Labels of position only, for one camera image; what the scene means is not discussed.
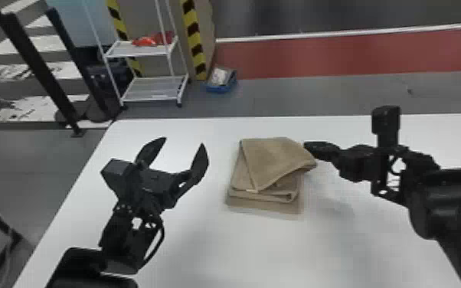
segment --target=concrete floor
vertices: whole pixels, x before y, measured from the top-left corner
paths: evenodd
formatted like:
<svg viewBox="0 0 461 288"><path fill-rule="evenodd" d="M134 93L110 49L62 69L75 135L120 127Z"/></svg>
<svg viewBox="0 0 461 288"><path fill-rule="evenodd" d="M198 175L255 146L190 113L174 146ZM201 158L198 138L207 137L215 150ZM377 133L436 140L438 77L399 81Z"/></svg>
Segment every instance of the concrete floor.
<svg viewBox="0 0 461 288"><path fill-rule="evenodd" d="M0 214L25 241L13 253L6 287L17 279L105 130L0 131ZM0 233L0 250L6 239Z"/></svg>
<svg viewBox="0 0 461 288"><path fill-rule="evenodd" d="M174 103L130 103L120 118L367 115L380 105L403 113L461 113L461 72L240 80L229 93L187 88Z"/></svg>

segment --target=cable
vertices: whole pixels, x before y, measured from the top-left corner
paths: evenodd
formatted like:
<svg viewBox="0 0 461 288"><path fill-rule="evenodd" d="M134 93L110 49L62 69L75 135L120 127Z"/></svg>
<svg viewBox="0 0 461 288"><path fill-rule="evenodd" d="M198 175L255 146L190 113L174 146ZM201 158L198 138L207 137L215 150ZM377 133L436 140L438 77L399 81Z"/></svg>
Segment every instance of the cable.
<svg viewBox="0 0 461 288"><path fill-rule="evenodd" d="M141 268L143 268L152 259L152 257L154 257L155 253L159 249L159 246L161 246L162 242L165 239L165 226L162 224L162 221L159 221L159 223L156 224L159 226L159 232L161 232L161 236L157 244L154 246L154 249L152 249L150 254L143 260Z"/></svg>
<svg viewBox="0 0 461 288"><path fill-rule="evenodd" d="M7 224L7 221L4 220L4 217L2 214L0 214L0 220L4 223ZM8 243L5 245L5 260L4 260L4 266L5 266L5 271L0 279L0 288L2 288L5 285L5 282L7 282L7 277L9 275L9 271L11 270L11 246L12 246L12 227L7 224L8 230L7 230L7 236L8 236Z"/></svg>
<svg viewBox="0 0 461 288"><path fill-rule="evenodd" d="M9 226L7 231L7 236L9 237L8 243L5 245L5 271L4 275L0 279L0 288L3 288L5 282L7 281L7 277L9 275L9 271L11 270L11 246L12 246L12 228Z"/></svg>

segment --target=beige towel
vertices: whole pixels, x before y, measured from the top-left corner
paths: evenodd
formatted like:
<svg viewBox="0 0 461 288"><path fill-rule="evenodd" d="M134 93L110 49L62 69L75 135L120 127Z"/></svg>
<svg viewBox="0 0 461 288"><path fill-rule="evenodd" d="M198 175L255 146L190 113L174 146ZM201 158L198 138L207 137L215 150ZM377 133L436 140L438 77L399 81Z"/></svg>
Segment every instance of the beige towel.
<svg viewBox="0 0 461 288"><path fill-rule="evenodd" d="M299 206L295 201L300 190L300 177L316 167L315 159L302 145L286 137L272 139L243 139L236 167L230 180L227 204L242 207L254 206L239 198L265 202L269 205L256 204L257 208L284 211L282 204Z"/></svg>

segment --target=striped post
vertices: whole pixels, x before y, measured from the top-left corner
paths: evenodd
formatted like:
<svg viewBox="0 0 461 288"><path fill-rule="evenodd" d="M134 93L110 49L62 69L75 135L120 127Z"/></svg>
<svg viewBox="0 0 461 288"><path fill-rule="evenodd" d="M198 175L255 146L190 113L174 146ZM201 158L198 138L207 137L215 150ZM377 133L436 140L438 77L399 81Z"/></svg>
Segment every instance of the striped post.
<svg viewBox="0 0 461 288"><path fill-rule="evenodd" d="M116 33L118 34L119 39L122 41L128 41L129 34L127 33L127 27L125 26L125 22L123 22L122 16L119 13L118 2L116 0L106 0L106 3L107 8L109 9L109 14L113 19L114 28L116 29ZM142 77L143 70L135 57L128 57L127 63L134 70L136 76Z"/></svg>
<svg viewBox="0 0 461 288"><path fill-rule="evenodd" d="M188 43L191 49L191 57L195 66L197 80L208 78L208 69L205 64L204 49L202 48L202 37L198 27L198 17L195 10L194 0L180 0L182 6L182 17L188 32Z"/></svg>

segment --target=white table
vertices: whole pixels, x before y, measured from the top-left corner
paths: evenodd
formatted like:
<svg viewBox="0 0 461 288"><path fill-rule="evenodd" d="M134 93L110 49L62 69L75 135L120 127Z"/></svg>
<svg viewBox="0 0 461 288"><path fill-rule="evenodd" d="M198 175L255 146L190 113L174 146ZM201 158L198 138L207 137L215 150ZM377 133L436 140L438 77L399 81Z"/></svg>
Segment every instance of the white table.
<svg viewBox="0 0 461 288"><path fill-rule="evenodd" d="M461 166L461 115L404 116L401 143ZM22 272L17 288L45 286L68 247L96 248L116 197L100 170L133 160L143 144L167 136L157 169L189 167L198 145L210 167L163 213L165 243L134 278L140 287L461 287L434 241L420 239L405 208L338 177L328 163L304 179L304 209L286 216L229 208L224 195L238 141L288 136L341 147L374 144L369 116L149 119L113 124L72 187Z"/></svg>

